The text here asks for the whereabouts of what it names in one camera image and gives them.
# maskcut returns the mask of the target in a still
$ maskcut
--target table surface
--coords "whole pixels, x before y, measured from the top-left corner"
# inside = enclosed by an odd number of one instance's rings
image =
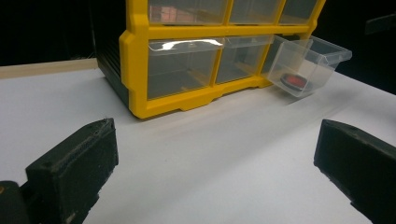
[[[314,166],[320,123],[396,146],[396,96],[334,73],[296,99],[272,86],[135,118],[99,69],[0,80],[0,179],[90,122],[114,118],[120,164],[84,223],[371,223]]]

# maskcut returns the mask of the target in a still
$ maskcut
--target black and red object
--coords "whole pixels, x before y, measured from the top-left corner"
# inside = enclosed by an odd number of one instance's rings
[[[314,164],[374,224],[396,224],[396,147],[325,119]]]
[[[30,164],[20,188],[0,181],[0,223],[82,223],[118,163],[114,120],[85,125]]]
[[[290,73],[283,74],[280,81],[283,85],[295,91],[302,91],[305,87],[309,87],[306,78]]]

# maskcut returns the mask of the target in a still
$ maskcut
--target clear plastic bin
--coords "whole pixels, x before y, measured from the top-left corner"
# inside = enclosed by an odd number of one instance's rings
[[[287,0],[283,8],[279,24],[305,25],[308,24],[311,14],[318,0]]]
[[[283,42],[274,59],[268,80],[296,97],[324,86],[340,62],[352,52],[311,36],[308,40]]]
[[[208,86],[223,42],[223,38],[150,41],[148,99]]]
[[[222,24],[227,0],[148,0],[151,24]]]
[[[233,0],[230,23],[274,24],[280,0]]]
[[[264,46],[271,35],[234,36],[225,38],[216,83],[223,83],[256,73]]]

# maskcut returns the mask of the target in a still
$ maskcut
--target white tabletop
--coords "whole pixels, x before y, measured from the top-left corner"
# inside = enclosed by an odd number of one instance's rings
[[[269,87],[140,120],[92,69],[0,80],[0,179],[23,184],[26,166],[103,118],[120,165],[87,224],[371,223],[313,165],[320,123],[396,146],[396,96],[337,73],[300,100]]]

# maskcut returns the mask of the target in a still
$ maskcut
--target black background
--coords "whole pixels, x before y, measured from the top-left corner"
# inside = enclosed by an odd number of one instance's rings
[[[352,50],[337,72],[396,94],[396,28],[372,35],[366,21],[393,1],[328,0],[313,35]],[[93,57],[88,0],[0,0],[0,66]]]

